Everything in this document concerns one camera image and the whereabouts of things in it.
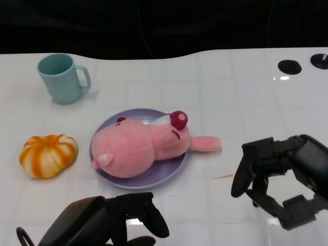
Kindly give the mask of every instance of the light blue mug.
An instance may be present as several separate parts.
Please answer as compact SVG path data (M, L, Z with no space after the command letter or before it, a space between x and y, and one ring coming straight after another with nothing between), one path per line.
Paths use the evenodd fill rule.
M87 86L81 86L76 69L81 69L87 78ZM79 100L82 90L91 87L90 75L86 67L75 65L74 59L67 54L53 54L37 64L43 82L53 100L59 104L71 104Z

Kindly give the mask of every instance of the pink plush toy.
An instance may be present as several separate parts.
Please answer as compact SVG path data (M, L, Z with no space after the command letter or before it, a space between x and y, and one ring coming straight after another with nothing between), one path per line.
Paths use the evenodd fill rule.
M92 168L102 168L112 176L129 178L147 170L155 160L182 155L188 148L217 151L216 137L191 137L188 117L182 111L167 114L148 125L140 120L119 118L93 138Z

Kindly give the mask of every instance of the black circular button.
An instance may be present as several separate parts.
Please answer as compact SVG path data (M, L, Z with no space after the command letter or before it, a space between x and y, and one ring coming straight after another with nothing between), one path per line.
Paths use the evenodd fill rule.
M289 75L299 74L302 71L301 65L295 60L282 60L278 63L281 72Z
M316 68L328 69L328 56L326 54L315 54L310 61Z

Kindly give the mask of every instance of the orange pumpkin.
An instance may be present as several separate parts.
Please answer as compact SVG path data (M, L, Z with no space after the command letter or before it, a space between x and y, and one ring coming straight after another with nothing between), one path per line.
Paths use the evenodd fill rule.
M50 178L72 164L77 157L77 144L66 135L31 137L19 155L19 162L32 178Z

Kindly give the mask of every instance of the white table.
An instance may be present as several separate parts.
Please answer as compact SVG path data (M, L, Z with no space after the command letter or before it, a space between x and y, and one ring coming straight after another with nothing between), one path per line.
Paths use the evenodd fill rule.
M94 60L73 55L88 68L92 89L71 105L54 104L37 74L45 54L0 55L0 245L19 245L23 227L38 244L71 202L135 192L115 188L90 168L88 147L95 129L109 116L130 108L185 111L194 135L222 140L223 152L191 154L188 166L169 183L149 189L170 229L157 246L325 245L328 211L317 221L291 231L253 207L243 195L230 195L232 178L245 142L273 136L285 140L308 134L328 145L328 71L310 64L327 48L214 50L166 60ZM277 64L294 59L298 75ZM25 141L34 135L64 133L79 144L76 163L54 179L32 180L18 162ZM289 171L270 180L268 193L282 202L313 193ZM130 221L129 238L150 235Z

